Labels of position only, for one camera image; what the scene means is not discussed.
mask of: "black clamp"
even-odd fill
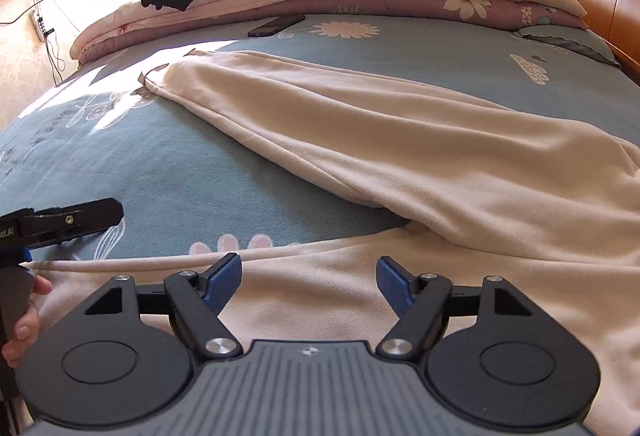
[[[124,216],[114,199],[41,211],[21,209],[0,217],[0,346],[12,339],[15,323],[27,309],[33,275],[21,263],[31,261],[31,250],[102,232]],[[16,434],[11,402],[19,396],[14,370],[0,357],[0,435]]]
[[[595,358],[501,277],[454,286],[380,258],[378,287],[399,320],[375,352],[362,340],[254,340],[243,352],[218,319],[241,277],[237,254],[161,285],[113,277],[18,368],[39,420],[30,434],[589,434]],[[176,337],[145,313],[168,315]],[[451,317],[473,315],[444,337]]]

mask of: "pillow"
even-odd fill
[[[537,25],[521,28],[514,34],[521,38],[561,46],[599,62],[620,66],[604,39],[591,30],[559,25]]]

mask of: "blanket fold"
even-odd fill
[[[589,124],[255,52],[194,50],[142,81],[293,174],[462,247],[640,263],[639,150]]]

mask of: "smartphone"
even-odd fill
[[[295,16],[281,16],[274,19],[272,22],[265,23],[258,28],[254,28],[247,35],[250,38],[268,38],[269,36],[275,36],[277,33],[282,32],[284,29],[303,21],[304,19],[305,17],[302,14]]]

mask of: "screw head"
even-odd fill
[[[387,355],[406,355],[413,349],[411,342],[404,339],[388,339],[382,342],[382,350]]]
[[[238,344],[231,339],[218,337],[217,339],[208,340],[204,347],[209,353],[213,353],[214,355],[228,355],[236,351]]]

